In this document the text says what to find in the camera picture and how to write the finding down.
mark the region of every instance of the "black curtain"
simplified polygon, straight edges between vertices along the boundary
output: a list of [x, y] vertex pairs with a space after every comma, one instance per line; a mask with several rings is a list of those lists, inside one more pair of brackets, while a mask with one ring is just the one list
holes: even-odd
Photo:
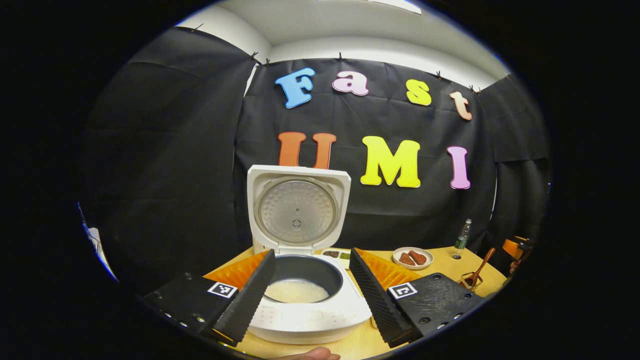
[[255, 60], [172, 28], [113, 78], [84, 133], [80, 201], [118, 280], [146, 293], [237, 255], [232, 166]]
[[[276, 79], [310, 67], [313, 89], [309, 102], [287, 109], [287, 100]], [[356, 96], [333, 89], [340, 71], [356, 71], [367, 79], [369, 94]], [[432, 103], [421, 106], [406, 96], [409, 79], [424, 81]], [[450, 93], [459, 91], [468, 100], [471, 121], [463, 120]], [[293, 60], [259, 66], [244, 98], [236, 134], [236, 220], [242, 247], [251, 246], [246, 210], [246, 171], [254, 164], [277, 165], [278, 135], [285, 131], [304, 133], [299, 165], [313, 167], [315, 133], [337, 137], [331, 150], [329, 169], [351, 176], [351, 195], [338, 247], [393, 249], [454, 244], [465, 219], [473, 220], [468, 247], [475, 251], [489, 225], [495, 189], [496, 168], [486, 116], [479, 95], [466, 86], [426, 72], [367, 60]], [[403, 140], [420, 144], [419, 188], [401, 188], [395, 182], [363, 185], [367, 147], [365, 136], [380, 136], [395, 153]], [[471, 187], [455, 190], [451, 156], [447, 147], [467, 149], [467, 174]]]
[[502, 250], [504, 240], [519, 236], [536, 241], [541, 232], [551, 187], [549, 136], [540, 109], [516, 76], [482, 90], [480, 98], [491, 129], [497, 193], [478, 254], [496, 247], [490, 264], [507, 275], [512, 259]]

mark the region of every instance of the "inner pot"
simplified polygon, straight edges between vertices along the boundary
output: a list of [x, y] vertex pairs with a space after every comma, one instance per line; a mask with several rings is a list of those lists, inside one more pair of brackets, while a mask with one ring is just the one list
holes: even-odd
[[[317, 302], [325, 301], [342, 288], [342, 274], [335, 266], [306, 255], [282, 255], [276, 257], [276, 270], [270, 284], [283, 280], [303, 280], [312, 282], [323, 288], [328, 297]], [[265, 295], [267, 299], [282, 302]]]

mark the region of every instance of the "table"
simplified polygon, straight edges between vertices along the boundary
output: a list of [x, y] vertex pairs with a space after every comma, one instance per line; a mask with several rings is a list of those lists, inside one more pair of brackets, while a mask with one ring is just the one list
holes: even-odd
[[[435, 272], [444, 274], [451, 279], [458, 280], [463, 274], [477, 270], [482, 263], [482, 259], [475, 255], [473, 252], [465, 249], [462, 253], [462, 258], [459, 260], [453, 259], [453, 247], [443, 247], [439, 249], [427, 249], [433, 255], [433, 262], [427, 268], [422, 270], [416, 270], [419, 275], [429, 275]], [[367, 250], [371, 254], [377, 255], [383, 259], [392, 261], [393, 251], [385, 250]], [[236, 261], [246, 259], [253, 255], [253, 248], [249, 248], [235, 258], [227, 261], [225, 264], [218, 268], [231, 265]], [[347, 270], [349, 276], [353, 280], [353, 283], [358, 286], [358, 283], [353, 278], [353, 274]], [[486, 264], [481, 272], [483, 283], [480, 284], [476, 290], [476, 294], [485, 297], [493, 292], [500, 290], [502, 284], [506, 280], [504, 275], [496, 270], [489, 264]], [[399, 345], [393, 349], [405, 346], [406, 344]], [[300, 354], [307, 352], [317, 346], [324, 346], [331, 349], [333, 353], [340, 354], [341, 360], [360, 360], [368, 357], [376, 356], [388, 352], [391, 350], [387, 343], [382, 340], [380, 333], [373, 326], [371, 321], [363, 323], [359, 328], [354, 330], [351, 334], [347, 335], [339, 341], [333, 341], [331, 343], [317, 344], [317, 345], [289, 345], [272, 343], [255, 337], [251, 333], [247, 332], [242, 342], [238, 343], [236, 350], [246, 352], [254, 356], [263, 358], [279, 357], [293, 354]]]

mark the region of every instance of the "white ceiling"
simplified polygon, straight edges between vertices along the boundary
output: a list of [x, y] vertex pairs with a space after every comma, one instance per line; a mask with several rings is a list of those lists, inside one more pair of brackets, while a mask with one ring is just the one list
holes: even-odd
[[398, 40], [450, 54], [500, 79], [506, 67], [484, 46], [439, 15], [367, 0], [227, 0], [222, 8], [253, 26], [271, 45], [325, 37]]

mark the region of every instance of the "water bottle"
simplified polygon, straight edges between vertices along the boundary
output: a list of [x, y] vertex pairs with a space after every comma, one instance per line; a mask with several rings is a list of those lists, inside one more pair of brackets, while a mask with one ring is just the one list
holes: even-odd
[[456, 240], [456, 244], [454, 245], [453, 258], [460, 259], [462, 258], [462, 251], [467, 246], [467, 240], [469, 240], [469, 232], [471, 232], [471, 219], [467, 219], [465, 225], [462, 227], [460, 231], [460, 235], [458, 235], [458, 239]]

